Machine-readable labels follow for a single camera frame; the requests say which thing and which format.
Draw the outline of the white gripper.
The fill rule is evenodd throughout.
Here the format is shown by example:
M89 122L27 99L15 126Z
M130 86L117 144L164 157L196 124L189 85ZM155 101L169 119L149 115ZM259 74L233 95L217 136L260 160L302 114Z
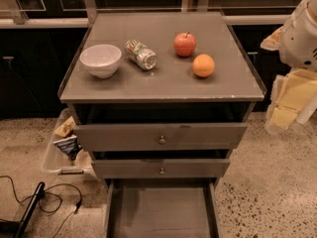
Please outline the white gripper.
M308 70L317 69L317 0L302 0L283 27L261 42L261 48L279 50L283 63L301 67L276 77L266 112L268 127L288 129L297 116L298 95L317 93L317 72Z

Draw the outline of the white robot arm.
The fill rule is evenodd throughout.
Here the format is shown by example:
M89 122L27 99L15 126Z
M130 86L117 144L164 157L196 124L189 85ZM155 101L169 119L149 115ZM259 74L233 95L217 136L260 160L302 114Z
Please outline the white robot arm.
M305 124L317 109L317 0L302 0L261 48L278 51L280 60L291 67L273 83L267 127L277 131L294 121Z

